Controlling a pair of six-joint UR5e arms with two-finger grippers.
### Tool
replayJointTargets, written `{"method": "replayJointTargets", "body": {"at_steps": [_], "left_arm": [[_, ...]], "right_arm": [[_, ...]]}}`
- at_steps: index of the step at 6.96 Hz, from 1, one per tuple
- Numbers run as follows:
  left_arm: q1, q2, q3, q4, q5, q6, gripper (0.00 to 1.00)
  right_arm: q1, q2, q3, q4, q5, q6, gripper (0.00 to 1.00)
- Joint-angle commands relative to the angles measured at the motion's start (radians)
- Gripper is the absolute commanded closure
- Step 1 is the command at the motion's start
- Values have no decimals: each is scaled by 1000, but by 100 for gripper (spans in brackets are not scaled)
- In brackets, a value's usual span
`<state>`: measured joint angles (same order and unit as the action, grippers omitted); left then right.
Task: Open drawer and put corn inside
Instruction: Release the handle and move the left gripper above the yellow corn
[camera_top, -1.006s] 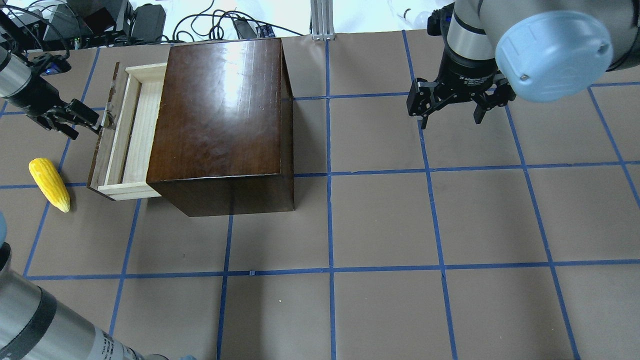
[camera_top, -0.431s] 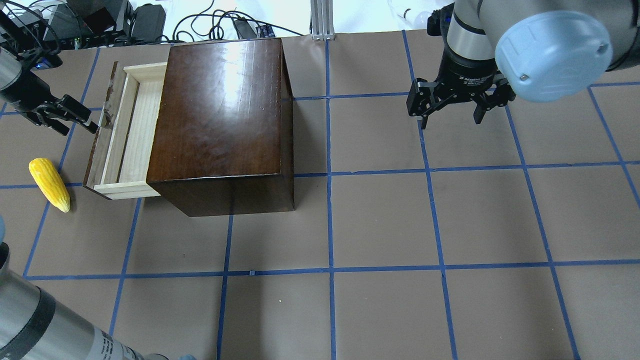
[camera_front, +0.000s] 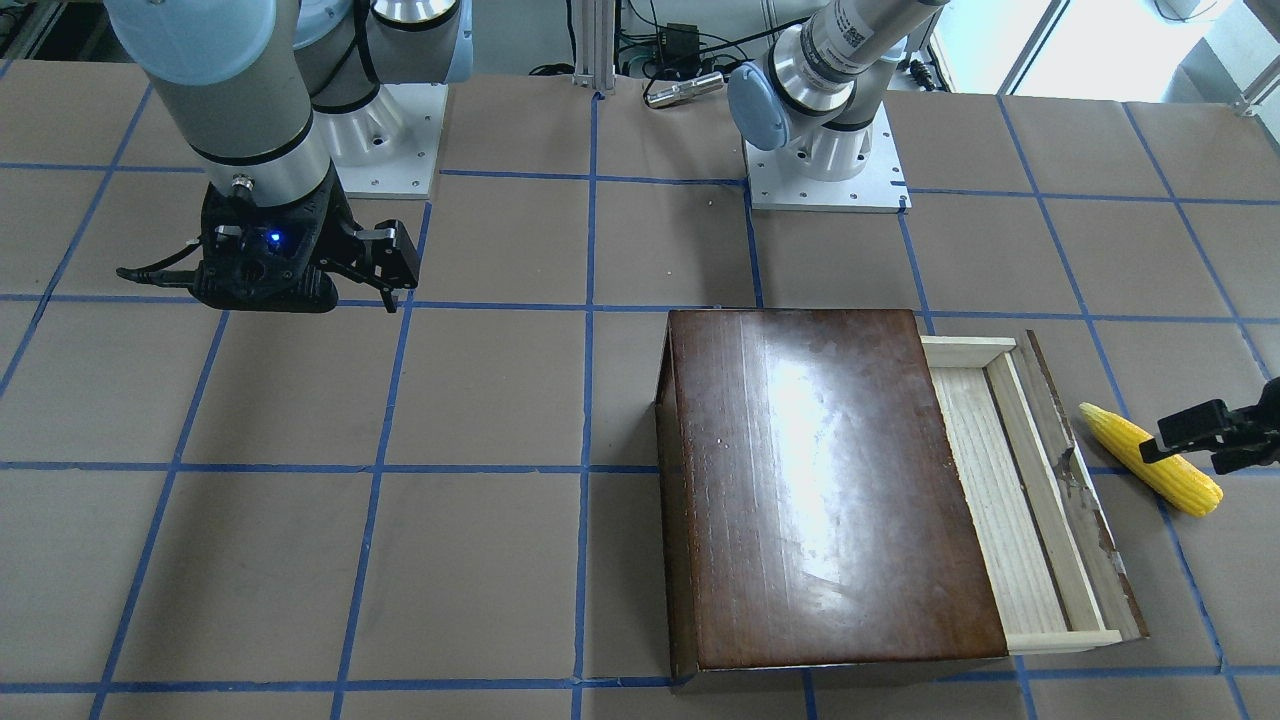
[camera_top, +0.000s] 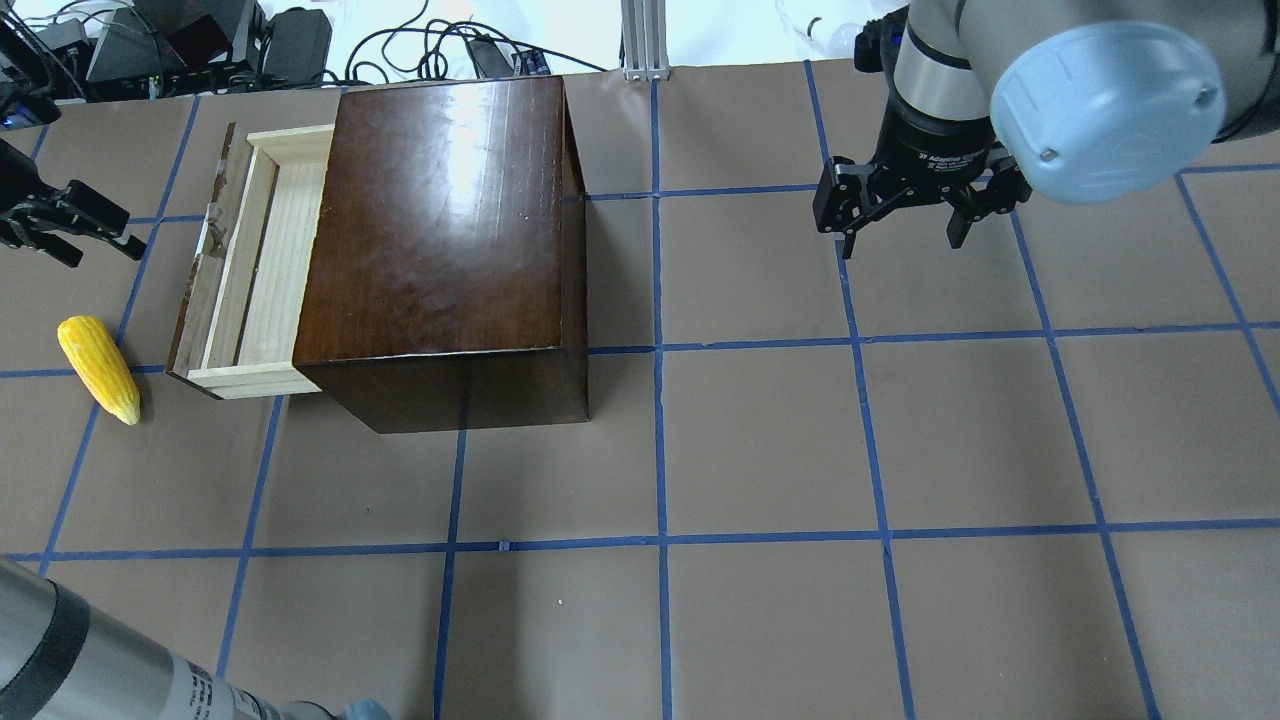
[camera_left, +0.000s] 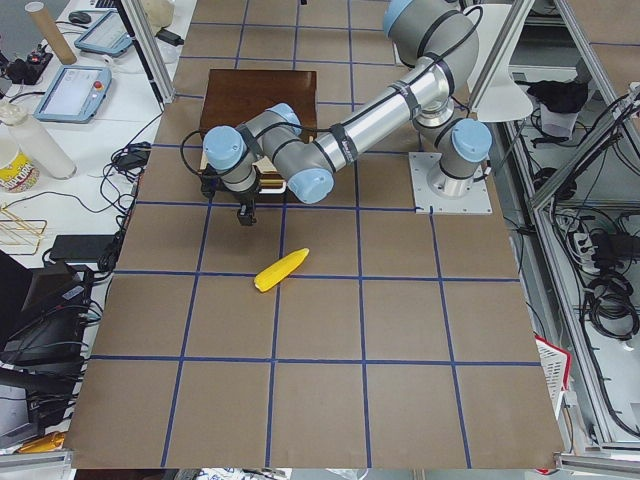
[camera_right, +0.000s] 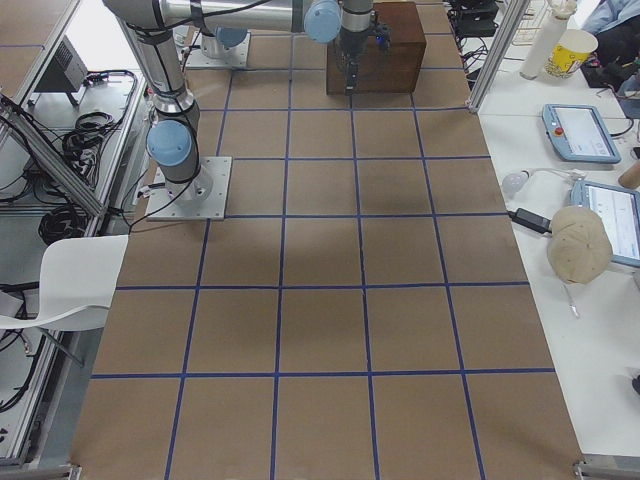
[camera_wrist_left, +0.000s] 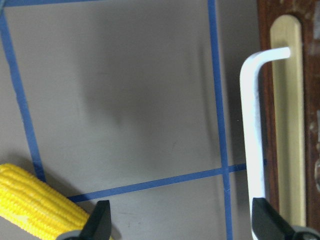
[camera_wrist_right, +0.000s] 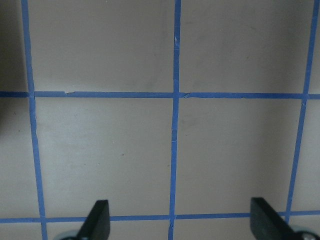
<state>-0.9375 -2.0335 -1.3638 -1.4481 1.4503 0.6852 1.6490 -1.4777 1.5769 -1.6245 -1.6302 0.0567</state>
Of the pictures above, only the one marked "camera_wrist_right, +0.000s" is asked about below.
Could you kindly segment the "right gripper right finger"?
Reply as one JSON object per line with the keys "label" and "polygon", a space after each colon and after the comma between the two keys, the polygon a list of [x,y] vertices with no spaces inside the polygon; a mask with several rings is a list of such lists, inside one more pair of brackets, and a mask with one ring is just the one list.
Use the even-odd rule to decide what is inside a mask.
{"label": "right gripper right finger", "polygon": [[250,200],[250,230],[256,240],[297,240],[296,233],[262,197]]}

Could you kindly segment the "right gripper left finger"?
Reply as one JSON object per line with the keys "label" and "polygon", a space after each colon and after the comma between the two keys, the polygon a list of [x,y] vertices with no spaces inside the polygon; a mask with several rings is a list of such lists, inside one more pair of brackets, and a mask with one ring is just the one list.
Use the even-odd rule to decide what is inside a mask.
{"label": "right gripper left finger", "polygon": [[110,211],[108,200],[97,200],[78,231],[76,240],[107,240],[110,236]]}

